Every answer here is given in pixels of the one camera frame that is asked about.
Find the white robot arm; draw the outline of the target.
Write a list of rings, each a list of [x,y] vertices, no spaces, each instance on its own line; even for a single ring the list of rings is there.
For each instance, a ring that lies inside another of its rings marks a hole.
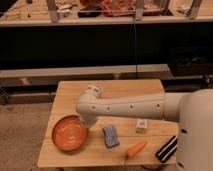
[[[90,85],[79,98],[76,111],[87,127],[99,116],[177,122],[178,134],[155,156],[166,162],[175,155],[177,171],[213,171],[213,89],[104,99],[100,88]]]

